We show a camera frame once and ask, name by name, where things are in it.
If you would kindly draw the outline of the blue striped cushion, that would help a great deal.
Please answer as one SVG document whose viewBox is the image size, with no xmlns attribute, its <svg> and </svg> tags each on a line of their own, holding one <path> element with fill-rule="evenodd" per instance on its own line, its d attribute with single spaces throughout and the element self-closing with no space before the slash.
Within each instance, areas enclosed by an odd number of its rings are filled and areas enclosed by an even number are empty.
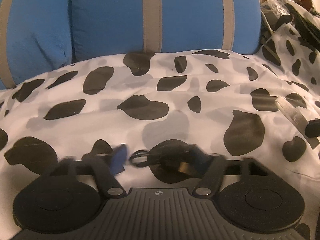
<svg viewBox="0 0 320 240">
<path fill-rule="evenodd" d="M 72 0 L 75 57 L 259 47 L 259 0 Z"/>
<path fill-rule="evenodd" d="M 71 0 L 1 0 L 1 89 L 72 59 Z"/>
</svg>

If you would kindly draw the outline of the black round pad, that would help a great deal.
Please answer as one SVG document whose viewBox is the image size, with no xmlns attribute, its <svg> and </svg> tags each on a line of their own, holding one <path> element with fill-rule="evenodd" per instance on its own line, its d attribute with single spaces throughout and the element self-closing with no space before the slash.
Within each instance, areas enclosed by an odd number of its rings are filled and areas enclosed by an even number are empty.
<svg viewBox="0 0 320 240">
<path fill-rule="evenodd" d="M 170 139 L 153 147 L 147 157 L 153 175 L 167 184 L 202 178 L 212 157 L 194 144 Z"/>
</svg>

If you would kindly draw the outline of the cow print blanket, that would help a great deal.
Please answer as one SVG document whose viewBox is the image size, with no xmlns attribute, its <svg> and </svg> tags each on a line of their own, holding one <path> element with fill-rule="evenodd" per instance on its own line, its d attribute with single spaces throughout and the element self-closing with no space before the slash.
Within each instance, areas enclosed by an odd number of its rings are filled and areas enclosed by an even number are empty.
<svg viewBox="0 0 320 240">
<path fill-rule="evenodd" d="M 276 106 L 319 118 L 319 49 L 290 24 L 254 55 L 195 50 L 77 62 L 1 91 L 1 239 L 19 230 L 13 200 L 44 169 L 126 144 L 177 139 L 227 158 L 253 157 L 305 200 L 299 230 L 319 239 L 319 148 Z"/>
</svg>

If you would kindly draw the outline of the blue striped cushion left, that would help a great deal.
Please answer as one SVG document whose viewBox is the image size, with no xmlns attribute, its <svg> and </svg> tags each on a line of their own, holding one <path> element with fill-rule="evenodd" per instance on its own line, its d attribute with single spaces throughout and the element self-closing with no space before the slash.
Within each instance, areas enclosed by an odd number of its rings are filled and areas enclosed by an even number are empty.
<svg viewBox="0 0 320 240">
<path fill-rule="evenodd" d="M 1 0 L 1 89 L 72 59 L 71 0 Z"/>
</svg>

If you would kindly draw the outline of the pile of plastic bags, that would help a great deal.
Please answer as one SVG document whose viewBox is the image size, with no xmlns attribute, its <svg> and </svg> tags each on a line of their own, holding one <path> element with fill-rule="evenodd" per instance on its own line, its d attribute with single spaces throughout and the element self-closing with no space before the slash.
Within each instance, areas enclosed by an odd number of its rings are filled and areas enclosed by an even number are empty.
<svg viewBox="0 0 320 240">
<path fill-rule="evenodd" d="M 261 44 L 265 44 L 278 28 L 289 23 L 298 31 L 303 46 L 319 50 L 319 11 L 312 0 L 260 0 L 260 9 Z"/>
</svg>

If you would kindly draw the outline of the blue striped cushion right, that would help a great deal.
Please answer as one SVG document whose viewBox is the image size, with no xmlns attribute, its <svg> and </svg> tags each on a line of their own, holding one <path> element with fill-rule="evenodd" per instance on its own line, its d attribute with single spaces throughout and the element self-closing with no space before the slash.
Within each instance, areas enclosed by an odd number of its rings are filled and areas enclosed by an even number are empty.
<svg viewBox="0 0 320 240">
<path fill-rule="evenodd" d="M 72 0 L 75 57 L 259 47 L 259 0 Z"/>
</svg>

